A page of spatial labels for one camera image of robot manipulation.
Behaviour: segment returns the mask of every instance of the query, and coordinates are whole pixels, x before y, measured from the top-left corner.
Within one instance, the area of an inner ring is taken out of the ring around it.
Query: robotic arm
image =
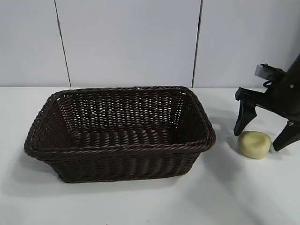
[[[287,72],[257,65],[255,75],[266,79],[263,92],[239,88],[235,99],[240,101],[240,111],[234,127],[234,135],[239,136],[245,126],[254,119],[255,107],[261,107],[288,119],[287,125],[275,139],[276,151],[300,140],[300,55]]]

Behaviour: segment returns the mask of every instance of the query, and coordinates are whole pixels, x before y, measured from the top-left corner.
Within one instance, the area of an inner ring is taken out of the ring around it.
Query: brown wicker basket
[[[64,182],[140,180],[187,173],[215,139],[188,88],[79,89],[48,98],[24,149]]]

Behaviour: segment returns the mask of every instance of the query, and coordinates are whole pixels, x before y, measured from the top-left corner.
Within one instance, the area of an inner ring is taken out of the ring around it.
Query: yellow ball
[[[262,132],[245,131],[238,138],[238,149],[245,156],[255,159],[264,158],[271,146],[271,138]]]

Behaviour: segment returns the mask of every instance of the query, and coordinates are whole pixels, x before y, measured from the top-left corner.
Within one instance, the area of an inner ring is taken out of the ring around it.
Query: white table
[[[254,160],[236,152],[236,89],[193,89],[215,146],[176,178],[66,184],[23,152],[46,99],[64,88],[0,88],[0,225],[300,224],[300,142]],[[246,130],[274,138],[286,120],[257,108]]]

